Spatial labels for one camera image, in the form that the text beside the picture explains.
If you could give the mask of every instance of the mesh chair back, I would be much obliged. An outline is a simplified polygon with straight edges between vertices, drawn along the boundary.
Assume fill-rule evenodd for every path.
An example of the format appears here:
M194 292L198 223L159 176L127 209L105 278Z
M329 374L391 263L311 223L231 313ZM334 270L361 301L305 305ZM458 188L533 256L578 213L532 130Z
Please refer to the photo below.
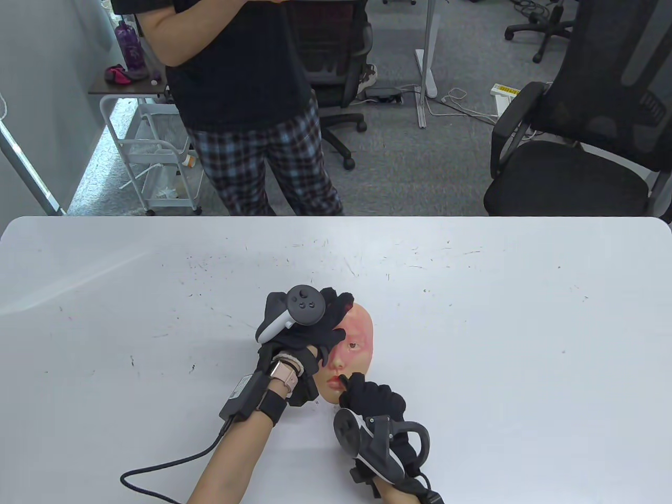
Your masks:
M362 34L357 1L303 1L284 4L308 82L345 83L350 54Z
M672 170L672 0L581 0L532 128Z

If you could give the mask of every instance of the chair armrest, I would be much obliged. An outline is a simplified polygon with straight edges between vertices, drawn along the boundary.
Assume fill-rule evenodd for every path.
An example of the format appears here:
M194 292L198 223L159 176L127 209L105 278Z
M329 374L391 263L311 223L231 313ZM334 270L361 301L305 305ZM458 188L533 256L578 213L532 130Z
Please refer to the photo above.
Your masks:
M371 28L371 24L367 23L364 25L364 29L362 30L362 36L364 38L364 47L359 50L355 51L352 53L351 57L352 58L357 58L359 56L366 56L371 52L371 49L374 47L374 31Z
M545 90L546 85L543 82L531 82L527 84L509 104L504 114L497 120L493 128L492 151L490 155L490 175L493 179L499 172L501 153L504 150L506 142L509 141L515 129L522 122L525 122L525 119L528 119L527 123L529 125L530 112L537 106ZM524 134L525 131L522 134L516 135L517 142L515 145L509 147L507 154L511 152L511 148L515 149L517 147Z

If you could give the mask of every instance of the black wrist strap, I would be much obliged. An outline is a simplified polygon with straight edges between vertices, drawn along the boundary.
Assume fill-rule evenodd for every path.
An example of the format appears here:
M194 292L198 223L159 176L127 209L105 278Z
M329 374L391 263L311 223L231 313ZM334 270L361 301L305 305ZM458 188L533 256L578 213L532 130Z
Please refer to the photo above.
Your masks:
M261 399L259 406L257 406L257 410L261 411L264 415L269 417L273 422L273 426L275 427L286 407L287 401L285 401L274 391L266 390L266 393Z

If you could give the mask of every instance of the silicone face mask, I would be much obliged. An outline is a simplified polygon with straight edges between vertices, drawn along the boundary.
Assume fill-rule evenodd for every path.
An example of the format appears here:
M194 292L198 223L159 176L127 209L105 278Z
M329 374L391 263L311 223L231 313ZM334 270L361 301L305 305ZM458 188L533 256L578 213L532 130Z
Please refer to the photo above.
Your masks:
M349 378L353 373L366 374L374 353L374 324L362 306L355 303L338 327L345 330L345 339L334 347L327 365L320 366L314 376L322 398L335 405L343 393L339 375Z

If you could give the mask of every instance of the nose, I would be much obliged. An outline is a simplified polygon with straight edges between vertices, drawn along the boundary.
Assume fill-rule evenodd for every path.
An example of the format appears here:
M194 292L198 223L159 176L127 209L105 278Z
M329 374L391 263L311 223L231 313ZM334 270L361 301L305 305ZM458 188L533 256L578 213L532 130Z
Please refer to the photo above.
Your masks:
M343 359L341 359L341 352L336 351L334 352L333 359L329 362L329 368L333 370L340 370L345 367L345 364L343 363Z

